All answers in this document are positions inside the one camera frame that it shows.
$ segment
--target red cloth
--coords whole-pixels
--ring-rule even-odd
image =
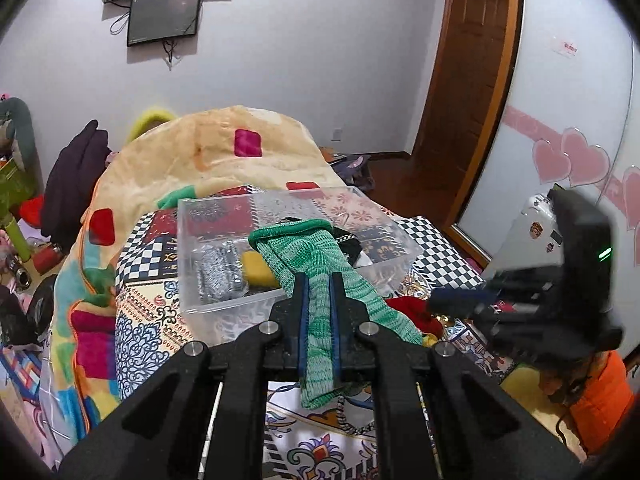
[[[400,298],[390,298],[385,301],[391,308],[405,314],[421,332],[433,334],[437,338],[442,337],[444,333],[442,323],[431,315],[425,300],[413,296],[400,296]]]
[[[44,195],[38,195],[20,204],[20,218],[24,219],[34,229],[40,228],[40,210],[44,203]]]
[[[108,247],[113,245],[115,241],[113,211],[109,208],[94,211],[89,220],[89,242]]]
[[[287,182],[287,189],[290,191],[295,189],[319,189],[319,187],[315,182]]]

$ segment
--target yellow fabric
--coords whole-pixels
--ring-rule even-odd
[[[249,285],[280,288],[280,283],[260,253],[256,251],[242,253],[240,263],[242,264],[242,275]]]
[[[260,134],[262,156],[234,154],[239,128]],[[83,219],[98,209],[113,210],[116,241],[100,248],[105,267],[138,219],[174,190],[195,186],[197,196],[207,196],[244,184],[287,189],[287,182],[307,181],[344,186],[300,122],[243,106],[209,110],[156,126],[125,146],[100,177]]]
[[[431,348],[438,342],[438,337],[433,334],[426,334],[422,338],[422,346],[426,346],[427,348]]]
[[[155,126],[173,121],[175,118],[175,114],[172,114],[169,110],[162,110],[162,108],[152,108],[145,111],[136,119],[125,144],[129,144],[132,140],[137,139]]]
[[[556,424],[567,408],[560,404],[552,403],[538,387],[539,380],[540,373],[537,370],[520,366],[505,378],[501,386],[505,392],[518,401],[519,405],[560,440],[556,433]],[[572,424],[570,415],[562,419],[560,430],[564,433],[567,447],[583,462],[587,458],[586,453],[580,446],[580,439],[567,426],[567,422],[569,422],[569,425]]]

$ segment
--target bed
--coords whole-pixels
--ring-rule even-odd
[[[84,437],[191,339],[178,309],[178,200],[301,184],[344,185],[301,123],[245,107],[162,124],[114,158],[56,282],[43,376],[50,378],[47,413],[57,449]],[[116,241],[107,247],[92,244],[85,229],[103,208],[114,218]],[[427,219],[384,211],[424,249],[394,294],[428,297],[432,286],[482,282]],[[490,354],[472,327],[458,322],[448,335],[497,381],[513,368]],[[300,408],[299,396],[296,384],[270,384],[263,477],[373,478],[370,391],[348,392],[318,410]]]

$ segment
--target wooden door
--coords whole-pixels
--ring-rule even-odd
[[[433,78],[412,155],[413,178],[425,189],[425,199],[438,202],[444,215],[465,177],[487,117],[508,6],[509,0],[446,3]]]

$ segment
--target orange cushion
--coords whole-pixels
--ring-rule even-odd
[[[597,453],[609,440],[633,400],[625,364],[618,352],[609,352],[600,376],[587,381],[582,397],[570,408],[588,454]]]

